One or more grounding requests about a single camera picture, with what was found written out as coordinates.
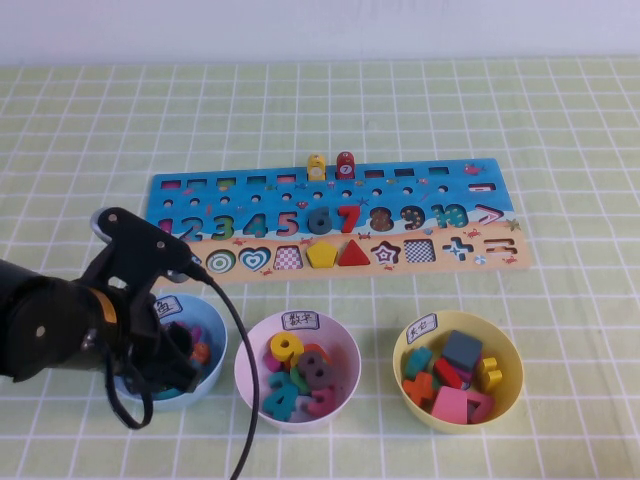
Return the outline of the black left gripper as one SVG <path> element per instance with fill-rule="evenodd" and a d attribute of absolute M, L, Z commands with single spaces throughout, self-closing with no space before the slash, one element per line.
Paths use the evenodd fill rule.
<path fill-rule="evenodd" d="M 154 308 L 154 281 L 137 286 L 113 287 L 118 318 L 118 337 L 113 346 L 115 373 L 140 393 L 143 385 L 152 392 L 176 389 L 192 393 L 201 377 L 201 368 L 191 359 L 193 339 L 178 323 L 161 326 Z"/>

